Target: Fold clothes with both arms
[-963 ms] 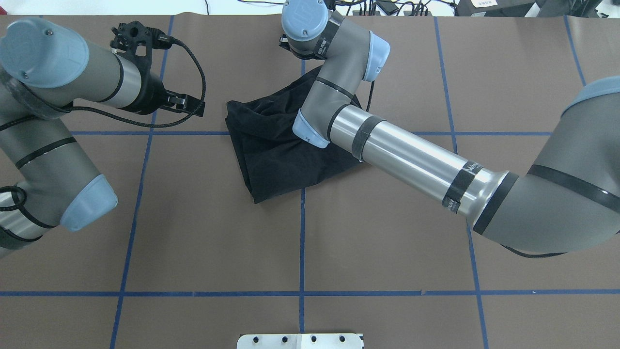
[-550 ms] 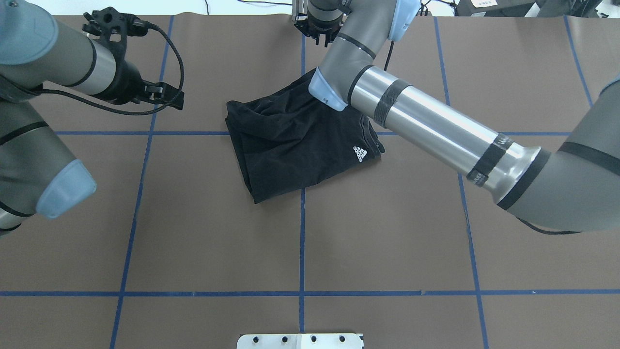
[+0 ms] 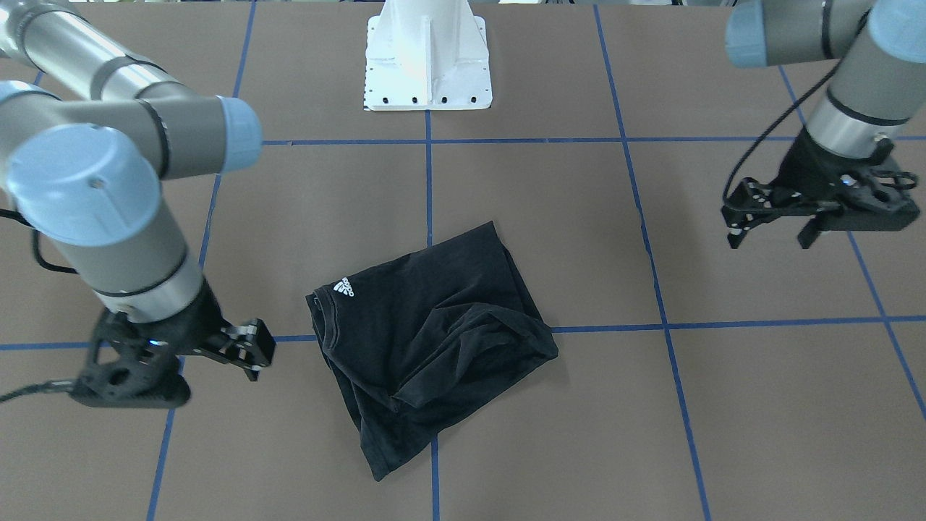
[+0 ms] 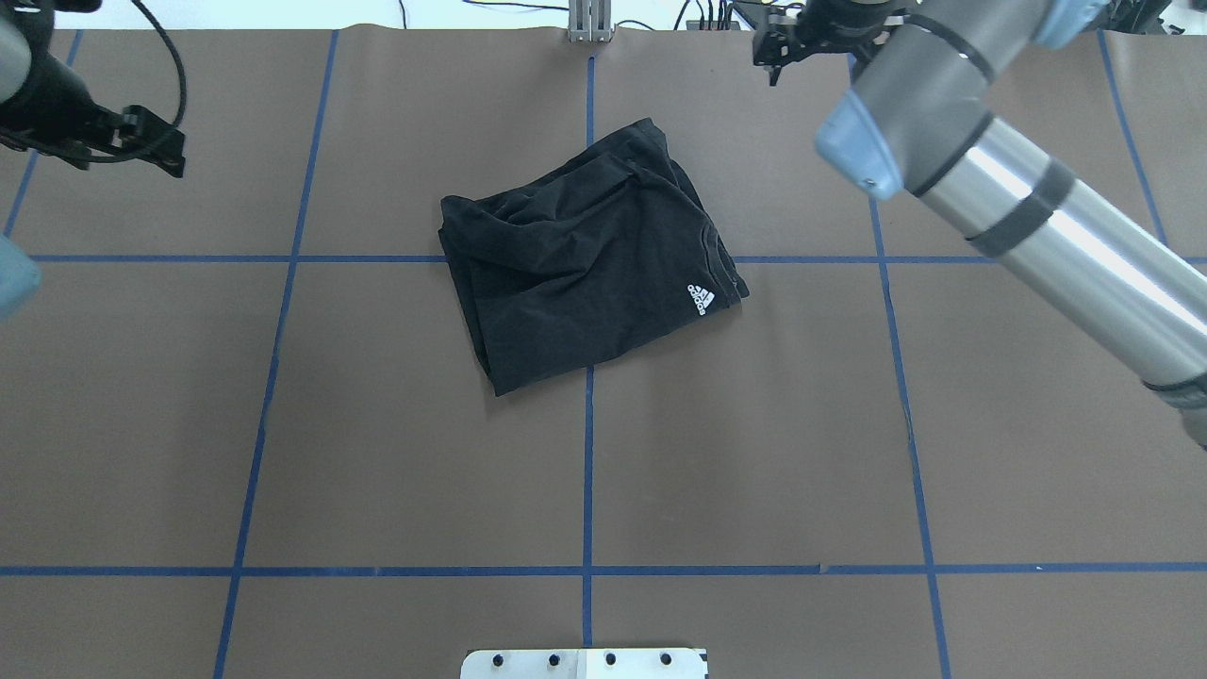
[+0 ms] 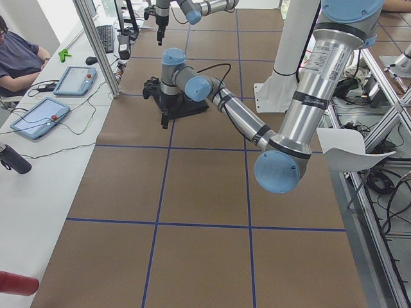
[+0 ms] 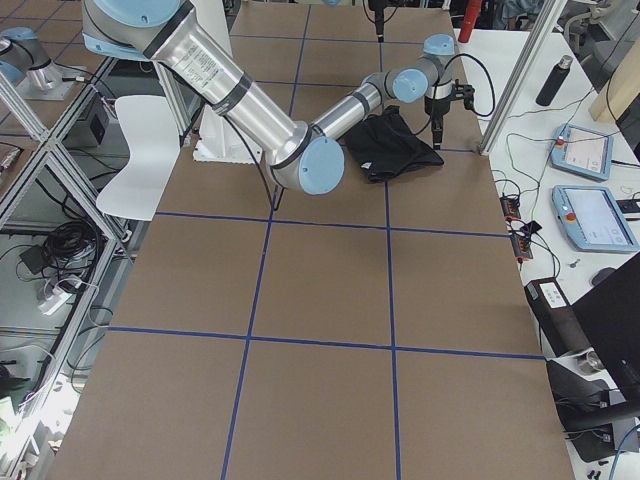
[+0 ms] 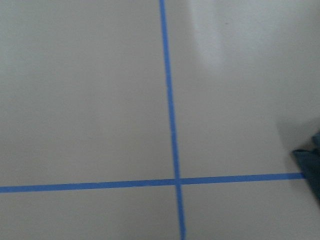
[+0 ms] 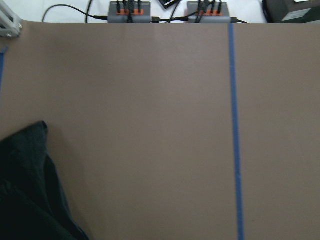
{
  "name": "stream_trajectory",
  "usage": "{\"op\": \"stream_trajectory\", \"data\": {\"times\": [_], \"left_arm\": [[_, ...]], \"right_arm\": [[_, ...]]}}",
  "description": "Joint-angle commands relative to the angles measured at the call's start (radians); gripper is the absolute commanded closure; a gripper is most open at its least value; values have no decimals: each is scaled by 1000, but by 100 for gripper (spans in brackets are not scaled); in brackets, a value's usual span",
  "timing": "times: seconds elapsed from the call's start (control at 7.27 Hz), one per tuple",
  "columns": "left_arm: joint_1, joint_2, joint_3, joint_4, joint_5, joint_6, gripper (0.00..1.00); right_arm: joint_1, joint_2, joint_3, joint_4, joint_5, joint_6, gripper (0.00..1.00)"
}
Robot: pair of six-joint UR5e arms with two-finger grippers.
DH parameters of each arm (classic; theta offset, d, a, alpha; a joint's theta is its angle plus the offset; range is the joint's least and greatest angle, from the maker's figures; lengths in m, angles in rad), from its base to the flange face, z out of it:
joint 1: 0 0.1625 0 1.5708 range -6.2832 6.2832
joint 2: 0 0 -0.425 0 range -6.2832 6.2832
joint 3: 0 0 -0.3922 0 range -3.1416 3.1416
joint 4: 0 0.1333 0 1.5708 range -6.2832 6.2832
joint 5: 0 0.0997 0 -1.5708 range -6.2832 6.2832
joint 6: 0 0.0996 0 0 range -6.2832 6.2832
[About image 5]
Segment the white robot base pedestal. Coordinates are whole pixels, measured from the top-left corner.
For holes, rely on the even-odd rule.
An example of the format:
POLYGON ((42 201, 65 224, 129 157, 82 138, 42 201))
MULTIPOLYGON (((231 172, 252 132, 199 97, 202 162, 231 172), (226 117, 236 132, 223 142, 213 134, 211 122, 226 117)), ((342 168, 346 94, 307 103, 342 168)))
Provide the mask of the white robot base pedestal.
POLYGON ((311 28, 320 12, 320 1, 290 1, 272 74, 254 84, 259 113, 285 112, 297 89, 297 73, 310 42, 311 28))

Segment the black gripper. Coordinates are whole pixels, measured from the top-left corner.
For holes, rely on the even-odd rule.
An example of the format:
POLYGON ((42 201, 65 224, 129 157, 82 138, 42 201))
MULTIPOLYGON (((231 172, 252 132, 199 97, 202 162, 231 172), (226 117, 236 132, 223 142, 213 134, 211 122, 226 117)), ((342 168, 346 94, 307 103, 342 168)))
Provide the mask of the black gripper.
POLYGON ((161 126, 167 129, 170 116, 174 114, 175 105, 177 104, 177 95, 160 94, 160 103, 162 105, 161 126))
POLYGON ((161 46, 162 40, 165 36, 165 29, 168 26, 168 15, 166 16, 156 15, 155 21, 156 21, 156 25, 158 25, 157 43, 159 46, 161 46))

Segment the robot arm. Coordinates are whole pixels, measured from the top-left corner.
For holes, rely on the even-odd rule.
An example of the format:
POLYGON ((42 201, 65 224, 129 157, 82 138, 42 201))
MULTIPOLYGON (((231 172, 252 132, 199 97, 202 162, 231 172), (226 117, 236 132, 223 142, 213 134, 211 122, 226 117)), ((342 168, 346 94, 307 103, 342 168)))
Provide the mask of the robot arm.
MULTIPOLYGON (((169 0, 156 1, 154 7, 155 21, 158 26, 157 43, 162 46, 162 40, 165 36, 166 27, 169 24, 170 14, 169 0)), ((217 1, 200 1, 195 3, 192 0, 177 1, 178 6, 185 15, 190 25, 197 24, 202 17, 221 11, 232 11, 239 1, 237 0, 217 0, 217 1)))
POLYGON ((271 193, 287 193, 305 173, 311 139, 349 56, 374 44, 382 6, 383 1, 321 1, 313 30, 315 45, 278 133, 220 80, 202 76, 188 66, 179 48, 165 49, 162 54, 161 92, 183 92, 195 102, 208 99, 213 103, 262 150, 254 164, 258 184, 271 193))

